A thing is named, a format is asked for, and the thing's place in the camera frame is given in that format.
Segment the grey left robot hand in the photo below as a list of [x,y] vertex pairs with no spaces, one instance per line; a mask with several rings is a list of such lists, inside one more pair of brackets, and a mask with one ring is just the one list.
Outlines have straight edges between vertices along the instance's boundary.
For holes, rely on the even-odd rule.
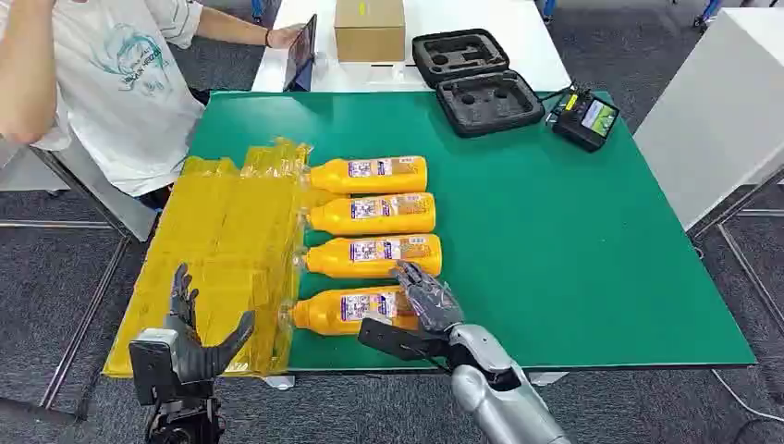
[[209,380],[220,376],[251,337],[255,313],[245,311],[237,327],[218,345],[203,346],[196,328],[195,300],[198,289],[190,289],[188,266],[180,264],[172,281],[169,309],[164,326],[178,333],[174,351],[176,373],[182,383]]

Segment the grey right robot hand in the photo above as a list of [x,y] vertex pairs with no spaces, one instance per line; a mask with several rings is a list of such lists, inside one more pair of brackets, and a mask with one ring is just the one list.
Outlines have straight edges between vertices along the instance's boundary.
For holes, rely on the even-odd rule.
[[425,331],[440,334],[465,321],[463,310],[449,285],[424,271],[420,265],[398,260],[392,275]]

